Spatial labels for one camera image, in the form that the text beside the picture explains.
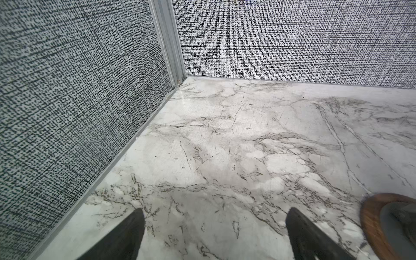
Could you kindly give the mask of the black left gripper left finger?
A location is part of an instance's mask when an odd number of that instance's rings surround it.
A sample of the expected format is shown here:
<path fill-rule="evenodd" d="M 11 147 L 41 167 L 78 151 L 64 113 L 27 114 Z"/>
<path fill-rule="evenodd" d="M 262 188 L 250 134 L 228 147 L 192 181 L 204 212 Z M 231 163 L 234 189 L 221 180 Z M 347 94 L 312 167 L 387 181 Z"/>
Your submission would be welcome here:
<path fill-rule="evenodd" d="M 80 260 L 136 260 L 145 232 L 142 209 L 134 210 Z"/>

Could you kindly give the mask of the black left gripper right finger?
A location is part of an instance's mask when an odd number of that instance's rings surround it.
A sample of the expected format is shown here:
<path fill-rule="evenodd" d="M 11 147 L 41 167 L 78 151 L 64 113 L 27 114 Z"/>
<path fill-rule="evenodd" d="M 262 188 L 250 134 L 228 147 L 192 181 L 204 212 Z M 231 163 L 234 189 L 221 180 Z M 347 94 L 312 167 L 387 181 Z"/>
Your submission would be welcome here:
<path fill-rule="evenodd" d="M 352 260 L 354 258 L 297 208 L 290 208 L 287 213 L 286 227 L 296 260 Z"/>

